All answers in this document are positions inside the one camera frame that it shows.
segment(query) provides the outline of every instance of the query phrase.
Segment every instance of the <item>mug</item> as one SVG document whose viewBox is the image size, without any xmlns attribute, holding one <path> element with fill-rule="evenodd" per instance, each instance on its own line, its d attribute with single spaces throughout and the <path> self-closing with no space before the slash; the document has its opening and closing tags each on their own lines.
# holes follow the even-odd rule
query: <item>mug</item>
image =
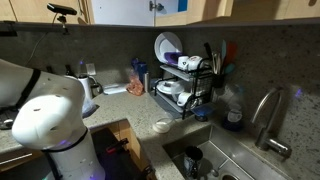
<svg viewBox="0 0 320 180">
<path fill-rule="evenodd" d="M 178 106 L 184 106 L 187 102 L 189 97 L 191 96 L 191 93 L 188 92 L 183 92 L 179 95 L 178 97 L 178 101 L 177 101 L 177 105 Z"/>
<path fill-rule="evenodd" d="M 196 146 L 188 146 L 184 153 L 184 171 L 186 177 L 197 179 L 203 153 Z"/>
<path fill-rule="evenodd" d="M 199 63 L 201 62 L 202 58 L 200 56 L 192 56 L 188 59 L 188 70 L 196 70 L 198 68 Z"/>
<path fill-rule="evenodd" d="M 188 69 L 188 61 L 189 57 L 188 56 L 180 56 L 178 58 L 178 68 L 181 70 L 187 70 Z"/>
</svg>

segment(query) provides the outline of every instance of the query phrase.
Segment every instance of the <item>outlet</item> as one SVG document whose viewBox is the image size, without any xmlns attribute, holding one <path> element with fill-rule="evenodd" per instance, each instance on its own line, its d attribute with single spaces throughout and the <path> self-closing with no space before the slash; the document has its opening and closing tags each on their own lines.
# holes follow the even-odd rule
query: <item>outlet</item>
<svg viewBox="0 0 320 180">
<path fill-rule="evenodd" d="M 96 75 L 96 68 L 94 67 L 94 64 L 86 64 L 87 67 L 87 73 L 88 75 L 94 76 Z"/>
</svg>

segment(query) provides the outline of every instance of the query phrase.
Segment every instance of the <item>white plate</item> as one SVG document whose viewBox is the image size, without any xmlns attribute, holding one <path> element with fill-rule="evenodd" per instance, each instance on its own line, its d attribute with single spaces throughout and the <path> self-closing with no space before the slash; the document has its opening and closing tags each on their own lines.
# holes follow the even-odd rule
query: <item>white plate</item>
<svg viewBox="0 0 320 180">
<path fill-rule="evenodd" d="M 154 51 L 158 60 L 162 63 L 167 63 L 164 58 L 166 52 L 182 52 L 180 39 L 172 32 L 161 33 L 154 43 Z"/>
<path fill-rule="evenodd" d="M 173 84 L 174 82 L 173 81 L 160 81 L 159 84 L 157 85 L 157 89 L 164 94 L 171 95 L 171 88 L 165 87 L 164 86 L 165 83 Z"/>
</svg>

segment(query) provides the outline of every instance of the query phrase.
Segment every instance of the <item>drain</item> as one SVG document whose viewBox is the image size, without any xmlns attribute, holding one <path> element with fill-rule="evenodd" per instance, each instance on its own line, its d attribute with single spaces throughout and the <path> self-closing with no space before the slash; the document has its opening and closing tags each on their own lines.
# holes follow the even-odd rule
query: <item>drain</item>
<svg viewBox="0 0 320 180">
<path fill-rule="evenodd" d="M 227 174 L 222 177 L 222 180 L 238 180 L 238 178 Z"/>
</svg>

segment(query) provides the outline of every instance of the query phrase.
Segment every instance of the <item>cabinet handle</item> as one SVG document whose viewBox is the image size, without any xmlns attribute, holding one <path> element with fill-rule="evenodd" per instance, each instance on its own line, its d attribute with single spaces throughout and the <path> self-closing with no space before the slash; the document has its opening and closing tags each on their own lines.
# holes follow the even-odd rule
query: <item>cabinet handle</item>
<svg viewBox="0 0 320 180">
<path fill-rule="evenodd" d="M 17 158 L 13 158 L 13 159 L 10 159 L 10 160 L 7 160 L 7 161 L 0 162 L 0 165 L 6 164 L 6 163 L 9 163 L 9 162 L 13 162 L 13 161 L 16 161 L 16 160 L 19 160 L 19 159 L 23 159 L 23 158 L 26 158 L 26 157 L 29 157 L 29 156 L 32 156 L 32 153 L 29 153 L 29 154 L 26 154 L 26 155 L 23 155 L 23 156 L 20 156 L 20 157 L 17 157 Z"/>
<path fill-rule="evenodd" d="M 309 0 L 308 5 L 309 6 L 314 6 L 314 5 L 316 5 L 316 3 L 317 3 L 317 0 Z"/>
<path fill-rule="evenodd" d="M 162 11 L 164 9 L 164 6 L 161 3 L 153 4 L 152 1 L 149 1 L 149 10 L 152 11 L 153 9 L 156 9 L 157 11 Z"/>
<path fill-rule="evenodd" d="M 79 5 L 80 16 L 82 16 L 82 9 L 81 9 L 81 3 L 80 3 L 80 0 L 78 0 L 78 5 Z"/>
</svg>

